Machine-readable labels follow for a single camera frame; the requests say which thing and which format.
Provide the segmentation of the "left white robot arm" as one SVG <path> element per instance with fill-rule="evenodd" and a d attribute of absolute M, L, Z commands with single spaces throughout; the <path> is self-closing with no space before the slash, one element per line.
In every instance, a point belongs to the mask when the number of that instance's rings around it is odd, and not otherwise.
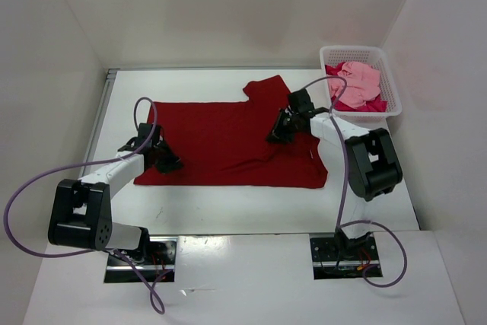
<path fill-rule="evenodd" d="M 78 180 L 56 187 L 48 240 L 53 245 L 85 250 L 124 250 L 134 263 L 152 253 L 147 228 L 113 222 L 111 201 L 128 183 L 154 168 L 168 174 L 183 167 L 159 125 L 142 123 L 138 135 L 118 149 L 114 161 Z"/>

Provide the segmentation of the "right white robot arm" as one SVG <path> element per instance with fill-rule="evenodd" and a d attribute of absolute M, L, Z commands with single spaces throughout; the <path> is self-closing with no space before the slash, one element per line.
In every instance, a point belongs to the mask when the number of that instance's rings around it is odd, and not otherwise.
<path fill-rule="evenodd" d="M 352 258 L 367 242 L 371 232 L 360 237 L 346 233 L 351 226 L 390 229 L 370 219 L 343 221 L 347 190 L 370 202 L 378 196 L 391 193 L 403 180 L 392 139 L 383 128 L 366 129 L 333 114 L 333 108 L 316 108 L 304 89 L 288 95 L 288 106 L 279 111 L 267 135 L 270 143 L 289 144 L 299 132 L 337 145 L 344 159 L 344 178 L 336 228 L 333 234 L 334 250 L 338 260 Z"/>

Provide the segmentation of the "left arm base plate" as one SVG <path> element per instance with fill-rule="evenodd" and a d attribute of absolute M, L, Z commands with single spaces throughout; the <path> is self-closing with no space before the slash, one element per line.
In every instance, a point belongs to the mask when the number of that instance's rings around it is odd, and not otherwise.
<path fill-rule="evenodd" d="M 144 249 L 119 250 L 141 276 L 153 282 L 174 282 L 177 239 L 163 237 L 149 239 Z M 142 282 L 132 267 L 112 253 L 108 256 L 103 282 L 106 284 Z"/>

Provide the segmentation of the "dark red t-shirt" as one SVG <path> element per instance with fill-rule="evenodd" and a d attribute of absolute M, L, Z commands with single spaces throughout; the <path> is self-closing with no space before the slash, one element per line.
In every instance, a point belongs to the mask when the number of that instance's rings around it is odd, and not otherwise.
<path fill-rule="evenodd" d="M 139 186 L 324 187 L 328 171 L 319 154 L 319 139 L 298 133 L 290 144 L 266 137 L 286 107 L 288 86 L 280 75 L 250 81 L 241 102 L 157 102 L 156 120 L 183 167 L 162 174 L 151 168 Z"/>

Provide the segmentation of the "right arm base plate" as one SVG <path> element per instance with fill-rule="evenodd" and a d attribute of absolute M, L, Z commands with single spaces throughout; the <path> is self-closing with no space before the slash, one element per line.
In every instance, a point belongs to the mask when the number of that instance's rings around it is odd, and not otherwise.
<path fill-rule="evenodd" d="M 333 233 L 309 237 L 314 279 L 357 279 L 383 276 L 376 241 L 366 234 L 340 250 Z"/>

